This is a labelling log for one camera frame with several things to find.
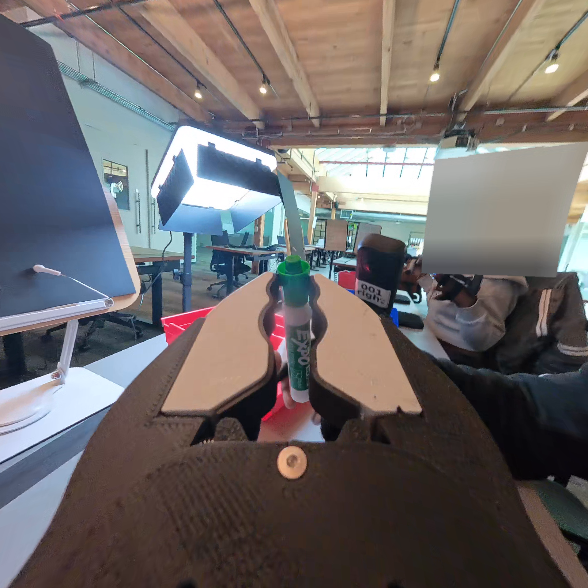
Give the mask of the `green dry erase marker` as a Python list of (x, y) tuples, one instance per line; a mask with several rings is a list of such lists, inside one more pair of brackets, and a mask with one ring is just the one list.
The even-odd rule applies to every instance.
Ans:
[(312, 348), (310, 265), (291, 254), (277, 267), (277, 277), (282, 292), (290, 396), (296, 403), (305, 403), (309, 401)]

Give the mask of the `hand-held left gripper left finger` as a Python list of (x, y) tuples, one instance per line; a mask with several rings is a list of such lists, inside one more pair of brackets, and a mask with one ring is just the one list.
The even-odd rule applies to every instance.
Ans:
[(275, 274), (265, 272), (195, 321), (161, 414), (216, 423), (227, 416), (259, 422), (270, 412), (277, 393), (270, 335), (278, 290)]

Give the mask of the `green mesh office chair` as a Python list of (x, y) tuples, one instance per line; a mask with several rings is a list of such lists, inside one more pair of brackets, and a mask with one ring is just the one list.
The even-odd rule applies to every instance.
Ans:
[(530, 481), (564, 538), (577, 548), (578, 559), (587, 566), (587, 508), (556, 481)]

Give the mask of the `black office chair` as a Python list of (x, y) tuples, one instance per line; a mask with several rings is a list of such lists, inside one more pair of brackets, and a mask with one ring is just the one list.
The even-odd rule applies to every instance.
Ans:
[(210, 260), (210, 271), (215, 272), (217, 277), (224, 276), (224, 280), (211, 283), (207, 290), (211, 291), (213, 287), (219, 286), (217, 292), (212, 296), (214, 299), (221, 299), (223, 290), (226, 290), (227, 278), (229, 271), (232, 271), (232, 285), (235, 288), (242, 284), (239, 282), (239, 276), (243, 276), (245, 280), (249, 279), (250, 266), (245, 264), (245, 257), (241, 254), (234, 255), (229, 252), (221, 251), (220, 249), (212, 249), (212, 257)]

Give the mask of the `studio light panel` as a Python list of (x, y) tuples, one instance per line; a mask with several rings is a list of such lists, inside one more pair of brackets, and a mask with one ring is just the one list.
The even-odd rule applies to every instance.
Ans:
[(275, 153), (216, 134), (202, 125), (176, 127), (151, 183), (159, 229), (220, 235), (222, 214), (240, 231), (282, 205), (290, 251), (305, 244), (295, 190), (277, 171)]

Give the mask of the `black board with wooden edge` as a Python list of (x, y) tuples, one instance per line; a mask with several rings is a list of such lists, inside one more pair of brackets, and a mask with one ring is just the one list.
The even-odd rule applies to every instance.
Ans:
[(52, 47), (1, 17), (1, 317), (135, 298), (122, 233)]

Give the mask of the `wall poster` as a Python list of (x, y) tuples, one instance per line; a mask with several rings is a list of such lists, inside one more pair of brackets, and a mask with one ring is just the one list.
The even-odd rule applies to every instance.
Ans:
[(130, 210), (128, 166), (111, 160), (102, 160), (103, 179), (107, 191), (120, 210)]

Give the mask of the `red plastic bin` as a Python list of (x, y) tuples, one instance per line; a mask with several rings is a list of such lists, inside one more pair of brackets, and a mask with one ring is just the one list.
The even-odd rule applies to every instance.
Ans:
[[(206, 318), (213, 310), (213, 307), (205, 307), (195, 311), (180, 313), (177, 315), (167, 316), (162, 318), (162, 326), (164, 328), (166, 343), (170, 345), (175, 341), (184, 331), (187, 330), (196, 320)], [(283, 316), (275, 314), (275, 326), (270, 335), (270, 342), (273, 349), (278, 352), (281, 344), (285, 339), (285, 322)], [(281, 384), (277, 385), (276, 402), (274, 407), (263, 417), (262, 421), (266, 422), (281, 409), (285, 407)]]

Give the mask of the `black light stand pole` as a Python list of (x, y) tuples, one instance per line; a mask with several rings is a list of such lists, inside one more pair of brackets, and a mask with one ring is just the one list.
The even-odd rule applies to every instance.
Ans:
[(193, 233), (183, 233), (183, 270), (181, 276), (182, 284), (182, 312), (192, 310), (192, 245)]

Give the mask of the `ceiling mounted heater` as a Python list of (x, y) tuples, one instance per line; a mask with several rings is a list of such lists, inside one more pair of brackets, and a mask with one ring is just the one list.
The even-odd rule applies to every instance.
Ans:
[(435, 160), (457, 158), (475, 152), (479, 139), (473, 129), (454, 128), (441, 138), (437, 145)]

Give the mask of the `person's left hand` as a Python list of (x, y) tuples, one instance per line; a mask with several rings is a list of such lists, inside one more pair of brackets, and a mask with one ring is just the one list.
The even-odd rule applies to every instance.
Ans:
[(282, 398), (285, 408), (288, 410), (294, 410), (295, 408), (302, 406), (301, 403), (296, 402), (292, 398), (290, 390), (290, 379), (288, 372), (288, 361), (285, 351), (285, 346), (282, 345), (278, 350), (274, 351), (275, 364), (278, 375), (278, 381), (281, 386)]

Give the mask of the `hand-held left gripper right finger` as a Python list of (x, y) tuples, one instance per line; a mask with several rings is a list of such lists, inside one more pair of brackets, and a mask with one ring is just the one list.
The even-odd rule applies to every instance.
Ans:
[(311, 276), (310, 284), (313, 409), (331, 425), (421, 415), (422, 407), (381, 317), (325, 276)]

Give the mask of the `wooden top desk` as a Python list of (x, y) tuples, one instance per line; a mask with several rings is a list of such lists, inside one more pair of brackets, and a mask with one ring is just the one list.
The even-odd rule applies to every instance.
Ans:
[[(221, 263), (228, 263), (233, 269), (233, 279), (238, 280), (239, 275), (249, 275), (252, 271), (252, 275), (261, 275), (269, 270), (269, 263), (271, 260), (283, 261), (286, 256), (286, 251), (282, 249), (264, 249), (255, 247), (233, 247), (224, 245), (211, 245), (207, 246), (207, 249), (211, 249), (216, 252), (220, 252), (225, 258), (231, 257), (231, 261), (221, 261)], [(246, 269), (245, 262), (250, 261), (253, 265), (257, 263), (258, 269), (255, 270), (253, 265), (250, 269)]]
[(164, 277), (181, 274), (182, 254), (145, 247), (131, 247), (131, 253), (141, 283), (139, 303), (150, 293), (152, 325), (161, 328), (164, 317)]

